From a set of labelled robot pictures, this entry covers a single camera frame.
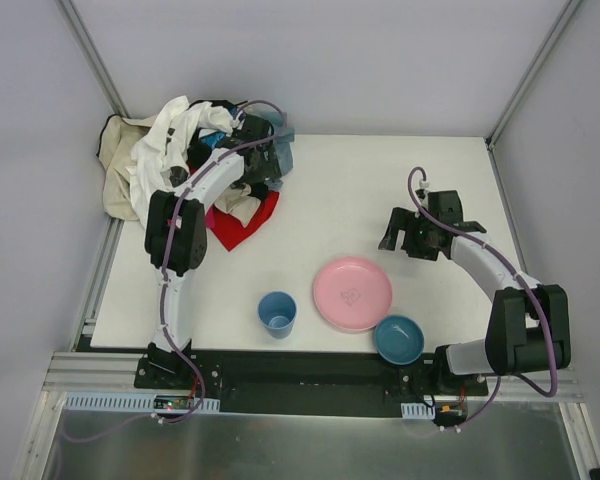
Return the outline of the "grey-blue cloth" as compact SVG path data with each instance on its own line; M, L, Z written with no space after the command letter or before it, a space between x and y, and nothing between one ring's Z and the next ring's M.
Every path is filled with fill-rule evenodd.
M274 130L279 133L274 141L274 145L278 156L281 176L284 177L291 172L294 166L291 144L295 141L295 129L290 126L284 126L284 121L278 113L260 111L257 115L268 120L273 125Z

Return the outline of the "black printed cloth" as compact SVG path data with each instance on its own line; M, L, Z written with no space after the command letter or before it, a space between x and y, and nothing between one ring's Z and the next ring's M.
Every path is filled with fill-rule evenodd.
M169 182L177 187L209 159L234 130L238 106L228 100L196 100L170 123L165 146Z

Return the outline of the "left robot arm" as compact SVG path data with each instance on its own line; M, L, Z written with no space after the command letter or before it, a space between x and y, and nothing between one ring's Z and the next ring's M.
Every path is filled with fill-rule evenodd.
M183 291L206 255L206 215L230 187L262 187L283 176L275 147L280 131L265 118L241 114L237 129L214 146L194 142L198 157L187 180L173 192L152 194L144 248L159 284L159 318L152 340L157 348L175 352L190 344Z

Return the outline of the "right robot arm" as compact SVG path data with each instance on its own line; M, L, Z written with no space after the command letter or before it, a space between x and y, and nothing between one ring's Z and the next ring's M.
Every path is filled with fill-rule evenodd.
M566 291L518 270L479 222L465 219L456 191L420 189L414 197L421 203L416 210L392 210L379 249L427 261L445 256L491 302L483 339L436 349L441 378L514 376L544 397L555 396L558 372L571 362Z

